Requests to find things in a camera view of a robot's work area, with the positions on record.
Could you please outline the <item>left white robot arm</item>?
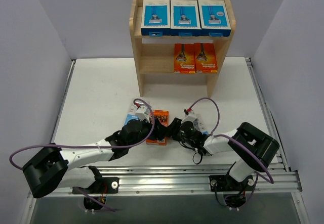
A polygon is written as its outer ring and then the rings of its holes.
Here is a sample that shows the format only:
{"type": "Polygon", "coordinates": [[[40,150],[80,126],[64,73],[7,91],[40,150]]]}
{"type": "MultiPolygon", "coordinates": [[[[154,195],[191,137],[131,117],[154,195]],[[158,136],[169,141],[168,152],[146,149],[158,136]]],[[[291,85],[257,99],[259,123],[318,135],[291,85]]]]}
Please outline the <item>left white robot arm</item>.
{"type": "Polygon", "coordinates": [[[139,142],[170,137],[170,126],[145,120],[130,120],[121,130],[92,144],[64,149],[48,144],[24,166],[23,173],[33,197],[42,198],[58,188],[80,188],[87,194],[98,194],[104,188],[104,178],[93,163],[119,159],[139,142]]]}

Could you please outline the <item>orange Gillette Fusion box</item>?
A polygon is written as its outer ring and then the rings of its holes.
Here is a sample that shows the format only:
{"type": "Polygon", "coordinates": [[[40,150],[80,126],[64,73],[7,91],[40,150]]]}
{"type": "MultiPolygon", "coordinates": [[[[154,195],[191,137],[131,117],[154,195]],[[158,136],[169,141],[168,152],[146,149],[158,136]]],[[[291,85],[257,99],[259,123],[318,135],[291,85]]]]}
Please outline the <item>orange Gillette Fusion box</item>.
{"type": "Polygon", "coordinates": [[[174,72],[182,74],[195,73],[194,44],[174,44],[174,72]]]}
{"type": "Polygon", "coordinates": [[[218,65],[212,43],[194,43],[196,73],[217,73],[218,65]]]}

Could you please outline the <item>orange Gillette Styler box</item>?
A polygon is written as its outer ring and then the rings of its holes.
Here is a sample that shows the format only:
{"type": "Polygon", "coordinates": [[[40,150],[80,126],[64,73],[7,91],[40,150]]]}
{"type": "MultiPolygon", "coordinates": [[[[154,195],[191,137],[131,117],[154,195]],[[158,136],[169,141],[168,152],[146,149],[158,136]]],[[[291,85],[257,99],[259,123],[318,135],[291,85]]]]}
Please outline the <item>orange Gillette Styler box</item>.
{"type": "Polygon", "coordinates": [[[162,136],[166,136],[169,124],[169,112],[167,110],[154,110],[153,112],[155,126],[152,134],[146,140],[146,144],[165,146],[167,144],[167,139],[162,138],[162,136]]]}

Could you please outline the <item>blue Harry's razor box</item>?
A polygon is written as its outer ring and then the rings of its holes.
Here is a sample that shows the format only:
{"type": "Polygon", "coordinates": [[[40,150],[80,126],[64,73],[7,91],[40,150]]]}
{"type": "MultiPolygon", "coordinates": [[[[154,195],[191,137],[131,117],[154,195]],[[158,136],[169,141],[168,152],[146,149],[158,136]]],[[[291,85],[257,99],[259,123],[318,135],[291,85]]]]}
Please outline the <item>blue Harry's razor box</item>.
{"type": "Polygon", "coordinates": [[[201,35],[229,37],[231,25],[224,0],[198,0],[201,35]]]}
{"type": "Polygon", "coordinates": [[[144,0],[141,34],[150,37],[171,35],[170,0],[144,0]]]}
{"type": "Polygon", "coordinates": [[[197,0],[171,0],[171,35],[200,36],[197,0]]]}

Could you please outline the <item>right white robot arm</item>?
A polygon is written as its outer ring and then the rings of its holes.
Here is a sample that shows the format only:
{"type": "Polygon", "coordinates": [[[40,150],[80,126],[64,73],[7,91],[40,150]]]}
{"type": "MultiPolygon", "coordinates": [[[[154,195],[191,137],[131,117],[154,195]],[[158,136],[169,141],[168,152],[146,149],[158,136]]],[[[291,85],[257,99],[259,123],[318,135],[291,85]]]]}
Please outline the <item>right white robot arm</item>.
{"type": "Polygon", "coordinates": [[[266,177],[263,179],[274,183],[268,167],[279,149],[279,143],[252,124],[243,122],[232,131],[212,135],[196,129],[193,122],[182,122],[176,118],[167,129],[168,137],[201,158],[231,151],[239,156],[239,160],[217,180],[221,191],[244,191],[246,187],[252,187],[257,181],[252,177],[253,173],[264,172],[266,177]]]}

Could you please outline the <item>clear blister razor pack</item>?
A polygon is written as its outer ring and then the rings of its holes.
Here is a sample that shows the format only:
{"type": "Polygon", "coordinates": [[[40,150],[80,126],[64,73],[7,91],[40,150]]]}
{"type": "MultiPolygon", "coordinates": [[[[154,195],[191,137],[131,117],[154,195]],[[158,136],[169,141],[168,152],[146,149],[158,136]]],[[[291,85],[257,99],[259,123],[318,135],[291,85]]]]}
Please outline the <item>clear blister razor pack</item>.
{"type": "Polygon", "coordinates": [[[126,119],[124,122],[124,125],[126,125],[130,120],[139,120],[136,116],[135,116],[135,112],[136,110],[139,108],[140,105],[146,105],[150,108],[151,111],[151,106],[149,105],[148,102],[144,102],[142,99],[132,99],[127,115],[126,115],[126,119]]]}
{"type": "Polygon", "coordinates": [[[209,132],[207,130],[207,127],[205,126],[203,119],[200,114],[196,114],[196,119],[193,122],[194,128],[198,131],[200,131],[203,134],[208,135],[209,132]]]}

